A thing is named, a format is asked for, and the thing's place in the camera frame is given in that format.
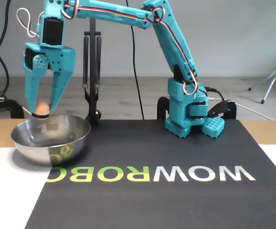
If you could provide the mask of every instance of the stainless steel bowl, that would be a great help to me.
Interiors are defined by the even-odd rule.
[[[54,166],[69,161],[84,148],[90,124],[76,116],[51,115],[16,126],[11,138],[17,150],[30,161]]]

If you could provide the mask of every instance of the egg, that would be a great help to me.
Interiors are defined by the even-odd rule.
[[[49,104],[44,100],[38,101],[37,104],[36,104],[35,114],[40,115],[40,116],[44,116],[44,115],[48,115],[49,113],[50,113]]]

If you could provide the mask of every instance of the turquoise robotic arm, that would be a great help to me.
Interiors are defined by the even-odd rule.
[[[202,131],[211,137],[221,133],[224,120],[207,117],[209,101],[205,88],[197,81],[198,69],[168,0],[147,0],[141,9],[97,0],[44,0],[44,12],[39,17],[34,35],[39,37],[39,41],[26,43],[23,53],[25,97],[32,112],[36,110],[40,79],[48,69],[53,72],[52,111],[72,77],[75,50],[64,45],[64,36],[66,21],[74,18],[94,18],[142,29],[153,27],[174,73],[174,77],[168,79],[170,110],[165,127],[182,138],[194,125],[200,125]]]

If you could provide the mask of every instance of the white table surface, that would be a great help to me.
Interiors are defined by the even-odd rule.
[[[276,165],[276,145],[260,147]],[[51,170],[24,160],[19,167],[15,156],[15,148],[0,148],[0,229],[25,228]]]

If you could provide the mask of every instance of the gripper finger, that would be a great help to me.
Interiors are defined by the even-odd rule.
[[[23,61],[25,70],[25,98],[29,110],[34,113],[36,111],[37,93],[41,78],[45,77],[48,69],[48,58],[43,54],[34,56],[32,68],[28,67]]]
[[[54,72],[50,110],[54,111],[60,102],[73,72]]]

